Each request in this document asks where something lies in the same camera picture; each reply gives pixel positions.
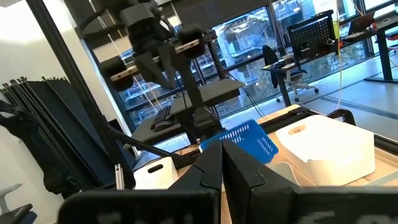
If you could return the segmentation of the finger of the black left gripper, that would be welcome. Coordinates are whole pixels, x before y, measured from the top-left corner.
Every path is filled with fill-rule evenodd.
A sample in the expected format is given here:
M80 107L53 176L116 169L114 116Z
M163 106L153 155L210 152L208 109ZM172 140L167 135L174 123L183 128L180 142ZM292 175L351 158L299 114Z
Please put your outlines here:
M170 89L168 79L163 75L150 52L135 56L135 66L146 82L156 83L163 88Z
M159 53L159 59L167 76L166 82L165 84L162 84L162 86L172 90L176 86L175 68L173 63L173 59L177 55L175 47L171 43L163 43L157 48L157 50Z

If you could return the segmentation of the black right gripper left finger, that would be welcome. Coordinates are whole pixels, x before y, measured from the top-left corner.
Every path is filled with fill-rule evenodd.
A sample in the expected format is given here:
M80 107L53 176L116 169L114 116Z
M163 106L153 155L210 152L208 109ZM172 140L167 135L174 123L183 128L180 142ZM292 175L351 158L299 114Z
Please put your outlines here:
M221 141L168 189L88 190L62 204L58 224L220 224Z

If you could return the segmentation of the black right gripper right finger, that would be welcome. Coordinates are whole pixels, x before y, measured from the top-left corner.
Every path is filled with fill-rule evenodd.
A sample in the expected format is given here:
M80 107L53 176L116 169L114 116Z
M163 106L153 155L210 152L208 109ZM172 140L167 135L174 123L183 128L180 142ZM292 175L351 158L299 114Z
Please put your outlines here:
M301 187L223 141L233 224L398 224L398 187Z

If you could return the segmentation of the blue perforated plastic basket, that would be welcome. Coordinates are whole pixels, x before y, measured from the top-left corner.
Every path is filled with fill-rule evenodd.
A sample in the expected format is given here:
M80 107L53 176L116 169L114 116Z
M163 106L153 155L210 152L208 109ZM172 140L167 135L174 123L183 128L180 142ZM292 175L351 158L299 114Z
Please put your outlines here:
M230 140L263 164L270 163L279 153L277 146L253 119L202 142L199 146L200 152L203 152L214 140Z

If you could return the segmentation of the white plastic basket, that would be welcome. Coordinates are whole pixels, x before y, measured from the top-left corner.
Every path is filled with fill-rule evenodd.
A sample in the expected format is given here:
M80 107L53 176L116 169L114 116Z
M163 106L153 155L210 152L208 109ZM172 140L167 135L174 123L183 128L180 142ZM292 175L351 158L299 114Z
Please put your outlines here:
M286 158L317 186L342 186L376 170L374 134L322 115L275 132Z
M136 190L168 189L178 174L172 158L164 157L135 171L134 178Z

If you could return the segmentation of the black and white office chair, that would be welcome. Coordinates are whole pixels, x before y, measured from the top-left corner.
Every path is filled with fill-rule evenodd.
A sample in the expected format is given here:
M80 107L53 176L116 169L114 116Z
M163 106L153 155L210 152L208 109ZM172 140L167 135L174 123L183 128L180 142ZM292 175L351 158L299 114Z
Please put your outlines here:
M312 89L315 93L319 93L317 87L304 82L303 77L307 74L307 71L295 63L293 54L279 58L268 45L262 46L262 53L265 63L262 70L270 73L272 86L280 90L280 93L275 97L276 102L280 103L283 100L285 106L290 106L290 91L296 103L300 101L299 90Z

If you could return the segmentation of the black folded partition panels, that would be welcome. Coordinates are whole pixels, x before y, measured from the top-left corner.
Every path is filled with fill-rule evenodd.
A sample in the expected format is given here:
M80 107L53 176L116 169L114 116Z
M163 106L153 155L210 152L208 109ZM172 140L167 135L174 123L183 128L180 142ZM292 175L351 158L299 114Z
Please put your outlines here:
M114 164L72 85L64 78L0 85L0 124L21 138L44 173L47 191L67 198L115 186Z

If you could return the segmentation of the black pegboard panel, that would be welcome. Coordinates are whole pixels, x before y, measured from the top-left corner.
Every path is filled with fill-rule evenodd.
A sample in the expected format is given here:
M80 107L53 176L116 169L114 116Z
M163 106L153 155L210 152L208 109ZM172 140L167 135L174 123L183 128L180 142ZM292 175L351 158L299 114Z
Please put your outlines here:
M324 11L287 28L296 62L336 51L332 14Z

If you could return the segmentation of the grey office chair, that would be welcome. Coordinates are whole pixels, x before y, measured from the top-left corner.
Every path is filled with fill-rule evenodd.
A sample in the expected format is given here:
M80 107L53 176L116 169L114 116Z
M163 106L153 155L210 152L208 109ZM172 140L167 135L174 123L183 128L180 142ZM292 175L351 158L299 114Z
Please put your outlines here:
M22 184L14 184L0 190L0 224L34 224L37 214L32 211L33 205L28 203L9 210L6 202L7 194L17 190Z

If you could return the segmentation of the black standing desk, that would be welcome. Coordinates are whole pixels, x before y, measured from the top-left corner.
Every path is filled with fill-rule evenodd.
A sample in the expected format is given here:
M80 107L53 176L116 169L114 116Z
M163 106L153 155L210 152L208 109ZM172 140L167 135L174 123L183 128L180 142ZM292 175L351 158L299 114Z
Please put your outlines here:
M393 78L392 76L392 68L389 58L389 49L386 40L386 30L389 30L396 26L398 26L398 12L393 10L382 16L374 17L373 23L366 30L351 35L348 34L342 37L343 40L342 47L347 47L349 45L360 42L364 39L368 39L374 35L376 36L383 77L382 78L368 77L365 78L364 81L391 83L398 85L398 78Z

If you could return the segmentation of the open laptop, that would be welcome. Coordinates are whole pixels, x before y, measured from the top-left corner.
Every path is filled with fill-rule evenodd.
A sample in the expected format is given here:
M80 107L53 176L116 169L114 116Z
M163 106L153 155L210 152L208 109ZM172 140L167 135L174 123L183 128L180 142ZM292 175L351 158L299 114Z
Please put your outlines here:
M374 12L367 13L351 21L348 34L362 32L371 26L374 20Z

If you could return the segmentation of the black metal rig frame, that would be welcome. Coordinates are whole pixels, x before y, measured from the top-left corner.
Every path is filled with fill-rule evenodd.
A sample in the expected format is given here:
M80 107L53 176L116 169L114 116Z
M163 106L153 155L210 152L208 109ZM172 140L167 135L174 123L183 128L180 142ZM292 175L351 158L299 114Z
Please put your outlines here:
M83 75L81 74L78 65L76 64L68 46L66 45L60 31L58 30L52 16L49 13L43 0L25 0L30 10L32 11L36 21L38 22L44 36L49 42L55 56L57 57L63 71L67 75L70 83L77 91L85 111L88 113L89 119L93 123L96 131L98 132L100 139L103 141L106 150L111 156L111 160L114 164L120 164L123 168L124 184L123 186L127 189L132 189L136 186L136 180L133 177L132 171L129 168L127 161L121 153L120 147L116 144L117 141L128 143L133 146L139 146L143 149L153 152L160 156L171 157L175 160L175 165L186 167L192 164L196 159L197 155L194 156L180 156L177 154L171 154L163 151L159 148L145 144L124 133L117 131L108 124L103 114L101 113L96 101L91 94L88 85L86 84Z

